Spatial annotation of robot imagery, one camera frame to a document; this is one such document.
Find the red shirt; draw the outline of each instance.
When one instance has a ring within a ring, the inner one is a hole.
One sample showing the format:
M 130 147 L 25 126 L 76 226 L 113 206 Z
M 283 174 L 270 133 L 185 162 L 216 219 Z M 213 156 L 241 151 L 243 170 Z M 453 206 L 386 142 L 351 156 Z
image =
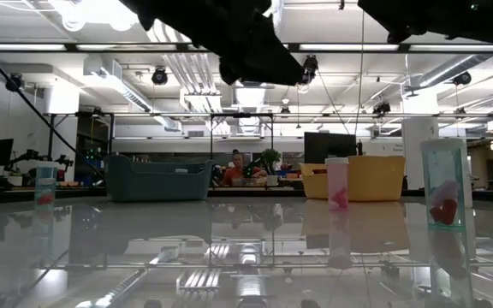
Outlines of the red shirt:
M 258 167 L 254 167 L 252 170 L 253 174 L 257 174 L 258 172 L 262 171 L 262 169 Z M 226 174 L 223 175 L 223 180 L 220 185 L 222 186 L 232 186 L 233 185 L 233 179 L 242 179 L 243 178 L 243 168 L 237 168 L 233 167 L 232 169 L 228 169 L 226 171 Z

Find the green plant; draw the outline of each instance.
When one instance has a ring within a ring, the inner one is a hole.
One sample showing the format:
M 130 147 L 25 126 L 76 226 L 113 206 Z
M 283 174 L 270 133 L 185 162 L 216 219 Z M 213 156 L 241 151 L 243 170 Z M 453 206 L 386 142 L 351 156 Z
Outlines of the green plant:
M 268 165 L 268 173 L 275 174 L 275 164 L 281 162 L 282 155 L 275 149 L 266 149 L 262 152 L 262 158 Z

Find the reflective table surface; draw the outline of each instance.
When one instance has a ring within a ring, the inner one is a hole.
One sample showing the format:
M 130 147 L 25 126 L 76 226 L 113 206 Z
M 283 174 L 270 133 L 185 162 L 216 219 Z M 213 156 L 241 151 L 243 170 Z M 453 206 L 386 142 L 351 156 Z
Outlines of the reflective table surface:
M 493 307 L 493 204 L 429 229 L 410 201 L 1 204 L 0 308 Z

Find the person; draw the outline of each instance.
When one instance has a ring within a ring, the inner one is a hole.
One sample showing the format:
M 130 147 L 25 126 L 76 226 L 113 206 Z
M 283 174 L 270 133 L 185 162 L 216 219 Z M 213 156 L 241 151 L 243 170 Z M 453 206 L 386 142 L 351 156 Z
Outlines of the person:
M 241 179 L 243 177 L 243 167 L 245 166 L 243 155 L 238 151 L 234 151 L 232 158 L 234 167 L 228 169 L 225 175 L 223 175 L 223 180 L 220 183 L 221 186 L 232 186 L 233 179 Z M 252 177 L 259 178 L 261 176 L 267 176 L 267 172 L 258 167 L 254 167 L 252 170 Z

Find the teal plastic bin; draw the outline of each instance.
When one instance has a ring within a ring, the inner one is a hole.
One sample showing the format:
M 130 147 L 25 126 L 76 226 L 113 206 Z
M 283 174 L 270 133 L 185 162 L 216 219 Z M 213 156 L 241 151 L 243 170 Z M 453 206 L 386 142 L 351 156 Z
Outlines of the teal plastic bin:
M 206 163 L 133 163 L 110 156 L 105 163 L 108 195 L 116 202 L 204 200 L 211 183 Z

